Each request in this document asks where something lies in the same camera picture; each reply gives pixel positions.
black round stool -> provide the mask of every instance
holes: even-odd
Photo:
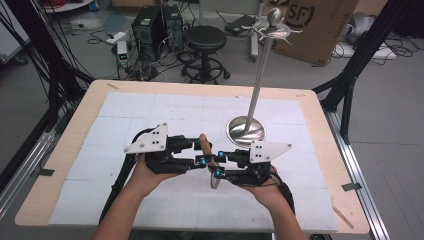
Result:
[[[231,74],[222,64],[208,56],[211,53],[216,53],[227,43],[227,37],[221,30],[211,26],[192,27],[185,31],[184,42],[189,48],[201,54],[181,70],[183,76],[187,75],[190,78],[190,83],[193,83],[193,81],[202,83],[214,81],[215,84],[218,84],[216,79],[222,74],[224,74],[225,79],[230,78]],[[201,60],[200,65],[196,63],[197,60]]]

white mounting plate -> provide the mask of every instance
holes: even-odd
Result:
[[[130,146],[124,149],[126,154],[159,152],[166,148],[166,138],[168,135],[168,124],[163,123],[151,132],[139,137]]]
[[[289,143],[275,143],[264,141],[252,141],[250,147],[250,162],[270,162],[292,148]]]

black tape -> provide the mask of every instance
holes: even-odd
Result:
[[[345,192],[350,191],[350,190],[359,190],[362,188],[361,184],[359,183],[348,183],[345,185],[342,185],[343,190],[345,190]]]
[[[40,169],[40,171],[38,171],[38,176],[48,176],[51,177],[54,173],[54,170],[52,169]]]

white paper sheet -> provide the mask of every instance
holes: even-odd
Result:
[[[226,124],[247,115],[250,98],[164,94],[109,93],[81,151],[70,169],[49,224],[97,225],[110,186],[124,160],[123,149],[141,130],[168,123],[168,135],[195,138],[205,133],[213,152],[234,151]],[[270,142],[293,148],[273,160],[290,186],[296,217],[306,232],[334,232],[338,226],[313,144],[297,101],[259,99],[255,118],[267,129]],[[194,158],[184,150],[175,157]],[[235,163],[226,163],[236,168]],[[179,230],[266,231],[269,213],[254,197],[222,180],[210,189],[210,173],[192,170],[163,182],[142,203],[135,227]]]

power strip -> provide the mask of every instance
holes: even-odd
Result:
[[[113,38],[109,38],[108,40],[106,40],[106,42],[110,43],[110,44],[114,44],[117,41],[121,40],[121,38],[123,38],[125,36],[126,33],[124,32],[119,32],[115,35],[113,35]]]

